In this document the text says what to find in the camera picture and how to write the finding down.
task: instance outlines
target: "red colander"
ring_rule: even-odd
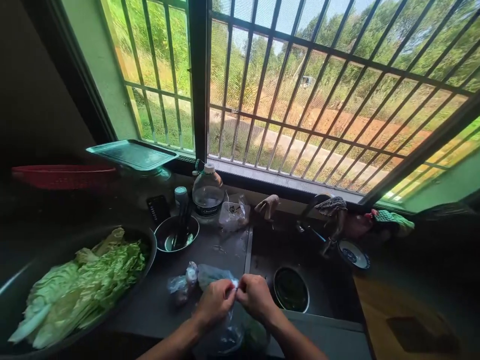
[[[15,179],[47,190],[100,187],[116,176],[114,167],[104,165],[34,165],[11,168]]]

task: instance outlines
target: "white bottle cap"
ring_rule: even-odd
[[[203,167],[203,172],[205,174],[213,174],[215,172],[215,164],[207,162]]]

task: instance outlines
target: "chopped cabbage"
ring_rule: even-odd
[[[49,347],[76,328],[85,329],[111,309],[145,267],[139,243],[123,241],[115,229],[75,261],[53,267],[31,289],[25,318],[9,341],[27,338],[34,348]]]

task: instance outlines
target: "sink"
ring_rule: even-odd
[[[332,251],[329,260],[319,255],[318,238],[294,229],[254,226],[249,235],[251,257],[245,272],[264,277],[272,297],[274,274],[280,267],[296,270],[308,287],[307,314],[363,323],[363,312],[350,268]]]

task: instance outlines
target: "sky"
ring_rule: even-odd
[[[334,0],[330,2],[328,10],[326,12],[326,19],[330,19],[336,14],[343,14],[347,9],[350,0]],[[274,12],[276,0],[258,0],[258,9],[256,14],[255,23],[266,28],[270,28],[272,25],[272,17]],[[357,13],[363,11],[374,0],[356,0],[354,8]],[[221,0],[223,12],[229,13],[230,0]],[[282,33],[290,34],[294,26],[295,16],[299,7],[300,0],[282,0],[280,6],[280,12],[278,14],[278,21],[276,30]],[[300,23],[298,29],[304,29],[309,22],[315,18],[321,11],[324,1],[323,0],[306,0],[303,6],[303,12],[300,17]],[[238,19],[242,19],[250,22],[252,19],[253,0],[235,0],[234,16]],[[246,31],[238,30],[233,32],[233,41],[242,49],[243,44],[247,41],[248,33]],[[278,54],[282,49],[282,43],[274,42],[273,51]]]

